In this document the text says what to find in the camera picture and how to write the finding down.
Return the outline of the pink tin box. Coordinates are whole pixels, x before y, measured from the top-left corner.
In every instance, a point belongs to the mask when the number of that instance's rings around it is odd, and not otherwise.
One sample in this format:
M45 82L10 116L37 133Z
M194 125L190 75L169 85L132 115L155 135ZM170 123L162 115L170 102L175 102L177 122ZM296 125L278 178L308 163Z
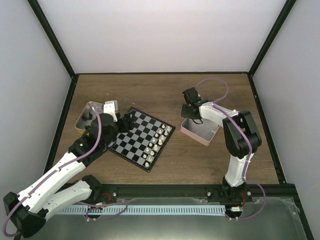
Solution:
M196 122L185 118L180 125L180 131L202 145L209 146L221 127L208 119L201 120L202 122Z

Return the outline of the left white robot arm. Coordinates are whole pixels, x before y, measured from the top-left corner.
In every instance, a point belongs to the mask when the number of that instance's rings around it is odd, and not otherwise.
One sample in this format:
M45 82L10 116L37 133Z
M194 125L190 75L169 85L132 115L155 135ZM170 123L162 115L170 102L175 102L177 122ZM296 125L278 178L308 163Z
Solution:
M99 114L63 155L63 157L31 186L19 193L9 192L3 203L7 221L11 221L24 238L36 234L60 210L80 201L97 202L102 196L102 184L86 175L72 186L61 187L77 173L109 150L119 133L134 128L134 113L124 116Z

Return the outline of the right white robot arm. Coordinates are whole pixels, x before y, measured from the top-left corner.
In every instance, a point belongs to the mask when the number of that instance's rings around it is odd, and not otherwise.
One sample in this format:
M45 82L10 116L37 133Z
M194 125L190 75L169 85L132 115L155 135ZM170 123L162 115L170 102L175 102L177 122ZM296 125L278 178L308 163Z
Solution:
M252 114L230 110L211 101L199 101L183 104L181 116L184 120L180 131L205 146L211 143L218 129L223 129L230 160L221 191L225 200L236 200L245 189L251 159L262 144Z

